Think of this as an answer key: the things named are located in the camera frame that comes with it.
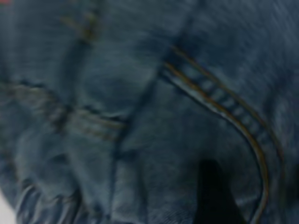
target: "orange stitching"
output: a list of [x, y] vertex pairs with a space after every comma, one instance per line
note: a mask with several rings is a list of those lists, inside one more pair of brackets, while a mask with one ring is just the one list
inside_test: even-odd
[[80, 131], [82, 131], [83, 133], [86, 133], [87, 135], [93, 135], [95, 137], [101, 138], [102, 140], [109, 140], [109, 141], [116, 141], [117, 140], [117, 137], [114, 137], [110, 134], [105, 134], [101, 131], [93, 130], [93, 129], [88, 128], [88, 127], [83, 127], [83, 125], [78, 123], [78, 121], [73, 120], [71, 122], [71, 124], [73, 126], [75, 126], [77, 129], [79, 129]]
[[91, 42], [96, 39], [96, 35], [94, 33], [94, 29], [97, 27], [98, 22], [96, 17], [93, 14], [87, 14], [87, 19], [90, 23], [90, 28], [84, 28], [80, 24], [76, 23], [71, 17], [64, 16], [60, 18], [60, 21], [65, 25], [73, 28], [79, 35], [82, 36], [83, 40], [86, 42]]
[[88, 110], [78, 110], [77, 113], [79, 116], [85, 117], [86, 119], [91, 119], [91, 120], [93, 120], [97, 123], [100, 123], [109, 128], [121, 129], [125, 126], [124, 124], [114, 123], [109, 120], [101, 119], [101, 118], [97, 117], [95, 114], [90, 113]]
[[261, 162], [262, 162], [262, 169], [261, 169], [261, 173], [262, 176], [264, 177], [264, 187], [265, 187], [265, 199], [263, 200], [262, 198], [262, 208], [260, 210], [260, 212], [258, 213], [257, 216], [257, 220], [260, 219], [263, 210], [266, 207], [267, 201], [268, 201], [268, 196], [269, 196], [269, 180], [268, 180], [268, 169], [266, 166], [266, 162], [265, 162], [265, 156], [263, 154], [262, 149], [260, 148], [258, 142], [251, 136], [250, 132], [247, 130], [247, 128], [240, 122], [238, 121], [232, 114], [229, 113], [229, 111], [227, 111], [224, 107], [222, 107], [221, 105], [217, 104], [216, 102], [214, 102], [211, 98], [209, 98], [208, 95], [206, 95], [205, 92], [203, 92], [197, 85], [195, 85], [188, 77], [186, 77], [182, 72], [176, 70], [171, 64], [166, 63], [165, 64], [166, 68], [168, 68], [174, 75], [176, 75], [177, 77], [179, 77], [180, 79], [183, 80], [183, 82], [185, 82], [188, 86], [190, 86], [192, 89], [194, 89], [195, 91], [197, 91], [205, 100], [207, 100], [210, 104], [212, 104], [214, 107], [216, 107], [218, 110], [222, 111], [225, 113], [226, 116], [228, 116], [232, 121], [234, 121], [243, 131], [244, 135], [247, 137], [247, 139], [251, 142], [251, 144], [253, 145], [253, 148], [257, 149], [257, 154], [258, 157], [260, 158]]
[[284, 153], [282, 150], [282, 146], [280, 144], [280, 142], [278, 141], [277, 137], [275, 136], [274, 132], [268, 127], [268, 125], [262, 120], [262, 118], [258, 115], [258, 113], [256, 111], [254, 111], [244, 100], [242, 100], [241, 98], [239, 98], [233, 91], [231, 91], [230, 89], [228, 89], [218, 78], [216, 78], [215, 76], [213, 76], [210, 72], [208, 72], [207, 70], [205, 70], [203, 67], [201, 67], [200, 65], [198, 65], [193, 59], [191, 59], [185, 52], [183, 52], [181, 49], [177, 48], [177, 47], [173, 47], [174, 52], [180, 56], [182, 56], [184, 59], [186, 59], [192, 66], [194, 66], [195, 68], [197, 68], [203, 75], [205, 75], [206, 77], [208, 77], [209, 79], [211, 79], [212, 81], [214, 81], [215, 83], [218, 84], [218, 86], [220, 88], [222, 88], [223, 90], [225, 90], [226, 92], [228, 92], [236, 101], [238, 101], [238, 103], [240, 103], [243, 107], [245, 107], [253, 117], [255, 117], [260, 124], [266, 129], [266, 131], [268, 131], [268, 133], [270, 134], [270, 136], [272, 137], [272, 140], [274, 141], [274, 144], [277, 147], [277, 151], [278, 151], [278, 155], [282, 161], [282, 164], [284, 164]]

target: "black object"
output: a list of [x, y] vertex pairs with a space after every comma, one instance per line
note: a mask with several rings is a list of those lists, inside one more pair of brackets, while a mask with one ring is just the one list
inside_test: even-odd
[[245, 224], [216, 161], [199, 166], [198, 209], [193, 224]]

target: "white background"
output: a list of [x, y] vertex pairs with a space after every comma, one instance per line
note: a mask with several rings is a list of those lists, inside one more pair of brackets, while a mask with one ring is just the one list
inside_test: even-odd
[[14, 213], [0, 191], [0, 224], [15, 224]]

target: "denim fabric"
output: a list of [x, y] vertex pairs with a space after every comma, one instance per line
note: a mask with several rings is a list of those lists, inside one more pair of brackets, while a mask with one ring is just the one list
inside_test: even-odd
[[191, 224], [203, 159], [248, 223], [297, 223], [298, 9], [0, 6], [0, 186], [18, 223]]

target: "contrast stitching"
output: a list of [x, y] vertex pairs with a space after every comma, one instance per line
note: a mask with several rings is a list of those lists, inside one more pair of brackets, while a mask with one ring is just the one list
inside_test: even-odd
[[208, 101], [211, 105], [216, 107], [218, 110], [225, 113], [226, 116], [228, 116], [232, 121], [234, 121], [243, 131], [244, 135], [247, 137], [247, 139], [252, 144], [253, 148], [257, 149], [256, 153], [258, 154], [258, 157], [262, 164], [260, 164], [261, 167], [261, 174], [263, 177], [263, 185], [264, 185], [264, 192], [265, 197], [261, 200], [261, 209], [257, 215], [257, 220], [260, 219], [269, 196], [269, 180], [268, 180], [268, 169], [265, 162], [265, 156], [263, 154], [263, 151], [261, 147], [259, 146], [258, 142], [251, 136], [250, 132], [247, 130], [247, 128], [239, 121], [237, 120], [226, 108], [223, 106], [217, 104], [215, 101], [213, 101], [201, 88], [199, 88], [197, 85], [195, 85], [187, 76], [185, 76], [182, 72], [178, 71], [176, 68], [174, 68], [171, 64], [165, 63], [165, 67], [169, 69], [175, 76], [180, 78], [184, 83], [186, 83], [188, 86], [190, 86], [193, 90], [197, 91], [206, 101]]
[[97, 12], [86, 13], [84, 15], [89, 21], [89, 26], [87, 28], [75, 22], [70, 16], [63, 16], [60, 18], [60, 21], [79, 33], [79, 35], [82, 36], [83, 40], [91, 43], [91, 41], [94, 41], [96, 39], [95, 29], [98, 27], [97, 15]]
[[87, 119], [91, 119], [97, 123], [101, 123], [106, 127], [114, 128], [114, 129], [121, 129], [125, 125], [121, 123], [113, 123], [109, 120], [103, 120], [101, 118], [98, 118], [95, 114], [90, 113], [88, 110], [78, 110], [78, 115], [82, 115], [82, 117], [86, 117]]
[[103, 139], [103, 140], [109, 140], [109, 141], [116, 141], [117, 138], [112, 136], [112, 135], [109, 135], [109, 134], [105, 134], [103, 132], [100, 132], [100, 131], [94, 131], [90, 128], [84, 128], [82, 126], [78, 126], [78, 128], [83, 132], [83, 133], [86, 133], [86, 134], [91, 134], [93, 136], [96, 136], [100, 139]]
[[[29, 94], [32, 94], [34, 96], [38, 96], [38, 97], [42, 96], [40, 98], [40, 99], [43, 99], [43, 103], [42, 103], [42, 105], [40, 105], [42, 108], [45, 104], [52, 103], [57, 106], [58, 110], [61, 109], [62, 111], [66, 111], [66, 109], [65, 109], [66, 107], [58, 101], [58, 99], [55, 97], [54, 94], [47, 91], [46, 89], [43, 89], [40, 87], [30, 87], [30, 86], [21, 85], [21, 84], [11, 85], [11, 84], [0, 83], [0, 85], [2, 85], [1, 88], [3, 88], [3, 89], [7, 87], [7, 89], [5, 89], [4, 91], [12, 91], [11, 95], [13, 96], [13, 98], [16, 98], [18, 100], [21, 100], [21, 101], [23, 100], [21, 98], [21, 97], [23, 97], [23, 95], [21, 95], [20, 97], [16, 96], [16, 93], [18, 92], [18, 90], [28, 91]], [[108, 128], [121, 129], [125, 126], [125, 124], [122, 124], [122, 123], [117, 123], [117, 122], [113, 122], [110, 120], [98, 118], [97, 115], [92, 114], [91, 112], [89, 112], [86, 109], [74, 109], [73, 108], [73, 110], [77, 111], [79, 116], [85, 117], [87, 119], [91, 119], [99, 124], [102, 124], [105, 127], [108, 127]]]
[[282, 164], [284, 165], [284, 153], [282, 150], [282, 146], [280, 142], [278, 141], [277, 137], [275, 136], [274, 132], [268, 127], [268, 125], [263, 121], [263, 119], [258, 115], [256, 111], [254, 111], [244, 100], [239, 98], [233, 91], [231, 91], [229, 88], [227, 88], [218, 78], [213, 76], [210, 72], [205, 70], [203, 67], [198, 65], [194, 59], [191, 59], [185, 52], [183, 52], [178, 47], [173, 47], [174, 52], [180, 56], [182, 56], [184, 59], [186, 59], [193, 67], [195, 67], [199, 72], [201, 72], [203, 75], [214, 81], [220, 88], [222, 88], [224, 91], [228, 92], [238, 103], [240, 103], [245, 109], [247, 109], [250, 114], [255, 117], [258, 122], [266, 129], [266, 131], [270, 134], [272, 140], [274, 141], [274, 144], [276, 145], [278, 155], [280, 157], [280, 160]]

